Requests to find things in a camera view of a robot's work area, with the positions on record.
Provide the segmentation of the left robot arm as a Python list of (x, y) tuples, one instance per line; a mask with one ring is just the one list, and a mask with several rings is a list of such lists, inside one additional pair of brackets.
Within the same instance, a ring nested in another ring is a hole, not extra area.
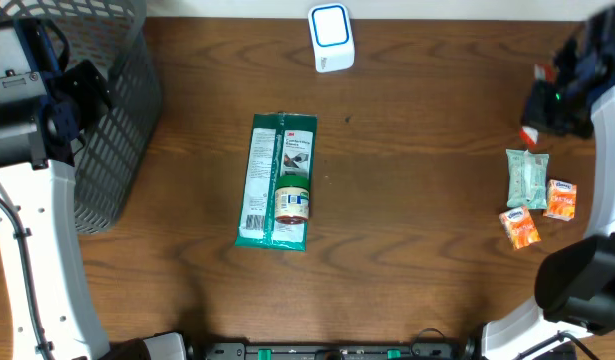
[(187, 359), (176, 331), (109, 342), (89, 293), (75, 227), (82, 131), (112, 102), (89, 61), (69, 66), (48, 19), (0, 23), (0, 254), (16, 359)]

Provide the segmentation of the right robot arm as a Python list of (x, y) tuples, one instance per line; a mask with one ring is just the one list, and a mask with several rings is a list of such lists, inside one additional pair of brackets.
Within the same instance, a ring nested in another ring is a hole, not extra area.
[(521, 135), (527, 143), (541, 132), (594, 139), (591, 215), (582, 240), (541, 263), (533, 296), (469, 340), (466, 359), (572, 359), (588, 350), (582, 339), (615, 331), (615, 5), (535, 74)]

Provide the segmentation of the red snack bar wrapper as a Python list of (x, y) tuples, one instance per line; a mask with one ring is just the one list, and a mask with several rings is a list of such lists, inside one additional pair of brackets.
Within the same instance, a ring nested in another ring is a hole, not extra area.
[[(535, 80), (553, 82), (555, 77), (555, 70), (551, 65), (534, 65)], [(520, 137), (529, 148), (533, 148), (538, 143), (539, 132), (529, 125), (522, 125), (520, 130)]]

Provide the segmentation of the orange tissue pack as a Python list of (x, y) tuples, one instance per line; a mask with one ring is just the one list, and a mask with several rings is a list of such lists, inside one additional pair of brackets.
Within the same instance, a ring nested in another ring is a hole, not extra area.
[(577, 186), (551, 179), (547, 186), (547, 208), (545, 217), (570, 221), (575, 217)]
[(499, 220), (514, 249), (518, 250), (541, 241), (526, 206), (516, 207), (501, 213)]

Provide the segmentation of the green lid glass jar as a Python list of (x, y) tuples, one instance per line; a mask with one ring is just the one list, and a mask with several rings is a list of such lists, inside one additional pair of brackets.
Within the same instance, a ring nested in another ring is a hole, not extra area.
[(276, 182), (275, 220), (285, 225), (303, 224), (310, 214), (310, 181), (300, 175), (282, 175)]

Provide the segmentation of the mint green wipes packet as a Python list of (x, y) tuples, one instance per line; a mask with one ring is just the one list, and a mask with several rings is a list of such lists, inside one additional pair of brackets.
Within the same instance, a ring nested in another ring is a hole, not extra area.
[(506, 150), (509, 188), (507, 206), (526, 206), (530, 210), (546, 209), (548, 154), (525, 150)]

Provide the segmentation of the green 3M gloves package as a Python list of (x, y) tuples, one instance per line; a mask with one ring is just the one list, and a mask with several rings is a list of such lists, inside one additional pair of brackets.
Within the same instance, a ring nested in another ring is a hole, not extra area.
[(276, 182), (282, 175), (300, 175), (311, 183), (318, 118), (292, 113), (256, 114), (250, 135), (248, 163), (235, 244), (276, 250), (304, 251), (308, 221), (285, 225), (275, 220)]

